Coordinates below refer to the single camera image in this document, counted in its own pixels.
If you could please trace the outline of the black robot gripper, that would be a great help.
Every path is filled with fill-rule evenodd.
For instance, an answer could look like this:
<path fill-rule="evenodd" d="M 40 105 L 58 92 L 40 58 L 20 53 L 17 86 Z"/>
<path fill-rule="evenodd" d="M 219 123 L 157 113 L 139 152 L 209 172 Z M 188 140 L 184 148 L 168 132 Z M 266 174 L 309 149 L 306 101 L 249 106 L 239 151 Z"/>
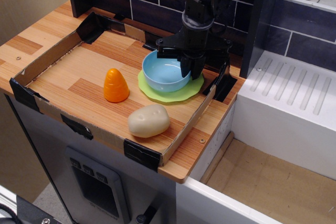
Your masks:
<path fill-rule="evenodd" d="M 214 33 L 213 27 L 214 24 L 204 27 L 192 27 L 184 24 L 176 34 L 156 40 L 157 57 L 178 58 L 182 77 L 186 77 L 191 71 L 192 79 L 197 79 L 205 66 L 204 55 L 206 53 L 228 52 L 233 45 L 231 40 L 221 37 L 220 33 Z"/>

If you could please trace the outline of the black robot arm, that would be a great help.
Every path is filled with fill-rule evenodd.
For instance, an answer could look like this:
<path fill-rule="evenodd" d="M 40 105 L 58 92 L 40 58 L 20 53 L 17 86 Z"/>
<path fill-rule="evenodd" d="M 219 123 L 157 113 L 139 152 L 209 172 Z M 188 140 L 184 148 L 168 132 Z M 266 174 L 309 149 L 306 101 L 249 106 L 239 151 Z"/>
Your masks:
<path fill-rule="evenodd" d="M 212 32 L 216 18 L 231 0 L 185 0 L 182 28 L 172 36 L 156 41 L 157 57 L 177 59 L 182 76 L 197 79 L 209 58 L 225 61 L 232 42 Z"/>

